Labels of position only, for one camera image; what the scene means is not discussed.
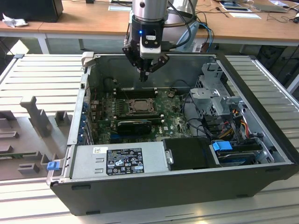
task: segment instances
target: computer case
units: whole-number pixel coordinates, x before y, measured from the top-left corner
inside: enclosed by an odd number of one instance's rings
[[[1,0],[0,18],[2,14],[26,21],[57,22],[62,14],[61,0]]]

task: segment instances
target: desk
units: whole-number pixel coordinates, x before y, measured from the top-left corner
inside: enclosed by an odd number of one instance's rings
[[[197,10],[209,11],[218,2],[199,0]],[[1,36],[35,37],[38,39],[42,52],[49,53],[48,38],[80,39],[80,48],[84,48],[82,39],[122,40],[128,27],[129,12],[108,11],[108,3],[85,1],[72,2],[63,0],[64,12],[57,23],[30,22],[28,27],[8,28],[0,25]],[[285,45],[297,46],[299,43],[299,24],[292,21],[280,23],[276,20],[267,21],[268,13],[258,13],[262,19],[229,18],[221,13],[206,13],[209,27],[214,31],[214,43]],[[285,14],[271,13],[275,18],[282,15],[292,17],[294,11]],[[196,42],[203,42],[206,31],[199,30]]]

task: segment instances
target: blue latch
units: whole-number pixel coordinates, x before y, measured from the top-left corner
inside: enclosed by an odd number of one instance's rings
[[[217,141],[212,144],[214,151],[222,150],[232,150],[232,146],[229,141]]]
[[[59,170],[59,164],[60,162],[58,161],[48,162],[47,170]]]

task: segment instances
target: paper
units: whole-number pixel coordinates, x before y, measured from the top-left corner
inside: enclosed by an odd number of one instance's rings
[[[125,11],[125,12],[130,12],[132,10],[131,7],[127,6],[109,6],[108,11]]]
[[[273,3],[276,6],[288,6],[287,4],[285,4],[285,3],[281,2],[281,1],[269,0],[269,2]]]
[[[261,19],[257,14],[251,13],[229,13],[235,18]]]
[[[5,16],[4,14],[2,15],[3,15],[2,22],[4,22],[9,27],[15,28],[15,27],[28,25],[28,23],[26,23],[24,19],[13,19],[13,18],[9,18],[8,16]]]

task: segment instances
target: power supply label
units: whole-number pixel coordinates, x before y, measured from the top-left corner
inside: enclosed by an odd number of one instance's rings
[[[144,173],[141,148],[107,150],[106,174],[124,175]]]

